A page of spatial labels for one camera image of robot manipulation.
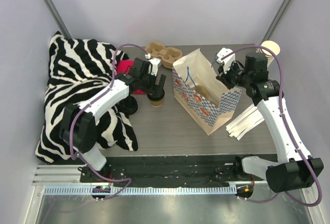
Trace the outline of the black plastic cup lid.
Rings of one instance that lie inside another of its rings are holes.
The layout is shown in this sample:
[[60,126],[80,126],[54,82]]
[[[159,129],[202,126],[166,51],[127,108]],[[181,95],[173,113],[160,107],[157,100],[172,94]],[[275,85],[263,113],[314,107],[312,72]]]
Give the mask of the black plastic cup lid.
[[152,94],[147,94],[147,98],[150,101],[161,101],[163,100],[164,96],[165,96],[164,90],[162,90],[162,92],[158,95],[156,95],[155,92],[153,92]]

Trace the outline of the brown paper coffee cup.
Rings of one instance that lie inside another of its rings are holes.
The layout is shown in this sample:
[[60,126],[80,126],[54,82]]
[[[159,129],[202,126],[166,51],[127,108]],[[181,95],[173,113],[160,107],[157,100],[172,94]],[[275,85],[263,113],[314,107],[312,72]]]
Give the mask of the brown paper coffee cup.
[[152,106],[154,106],[154,107],[160,107],[163,104],[163,101],[164,101],[164,98],[150,100]]

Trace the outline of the checkered paper takeout bag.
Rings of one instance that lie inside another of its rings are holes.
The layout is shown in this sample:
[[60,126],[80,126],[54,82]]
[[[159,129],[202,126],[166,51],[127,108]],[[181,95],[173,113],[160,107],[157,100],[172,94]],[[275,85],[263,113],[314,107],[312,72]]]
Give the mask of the checkered paper takeout bag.
[[232,118],[241,97],[239,88],[229,90],[216,76],[199,49],[172,66],[174,97],[207,135]]

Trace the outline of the white straws pile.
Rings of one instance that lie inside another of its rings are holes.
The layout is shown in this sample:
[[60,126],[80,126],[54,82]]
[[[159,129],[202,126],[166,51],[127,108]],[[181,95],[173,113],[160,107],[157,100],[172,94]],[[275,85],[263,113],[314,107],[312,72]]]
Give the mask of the white straws pile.
[[262,114],[252,104],[226,126],[226,131],[230,137],[234,137],[239,141],[246,133],[263,121]]

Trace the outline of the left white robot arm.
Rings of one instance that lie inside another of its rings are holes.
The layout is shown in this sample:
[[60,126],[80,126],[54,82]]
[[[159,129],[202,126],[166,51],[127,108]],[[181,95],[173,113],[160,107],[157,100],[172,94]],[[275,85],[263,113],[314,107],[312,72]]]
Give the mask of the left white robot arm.
[[78,105],[69,104],[64,108],[59,137],[69,145],[71,153],[78,152],[79,157],[91,166],[92,177],[98,182],[105,182],[110,170],[105,166],[107,160],[96,145],[96,122],[137,90],[145,92],[149,100],[163,100],[166,76],[162,74],[156,83],[160,65],[161,60],[158,58],[136,58],[128,73],[117,74],[113,83],[88,100]]

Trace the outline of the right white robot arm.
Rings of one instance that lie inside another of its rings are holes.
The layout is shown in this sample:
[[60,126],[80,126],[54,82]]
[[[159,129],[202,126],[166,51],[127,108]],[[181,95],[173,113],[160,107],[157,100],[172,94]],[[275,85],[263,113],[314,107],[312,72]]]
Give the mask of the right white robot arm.
[[303,189],[316,184],[324,168],[320,158],[313,158],[301,141],[286,108],[281,85],[269,79],[268,59],[261,53],[248,53],[245,63],[235,59],[235,53],[223,48],[217,53],[219,65],[216,78],[228,89],[242,87],[264,118],[275,144],[277,162],[258,156],[239,159],[233,167],[238,180],[250,175],[267,181],[275,193]]

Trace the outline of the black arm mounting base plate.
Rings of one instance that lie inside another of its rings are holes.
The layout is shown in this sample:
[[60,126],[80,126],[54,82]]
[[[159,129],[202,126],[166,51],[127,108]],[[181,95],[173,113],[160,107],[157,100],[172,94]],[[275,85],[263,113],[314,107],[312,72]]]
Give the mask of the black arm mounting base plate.
[[239,175],[234,168],[235,155],[108,157],[102,175],[116,179],[117,187],[130,178],[129,187],[222,187],[230,182],[260,181],[251,175]]

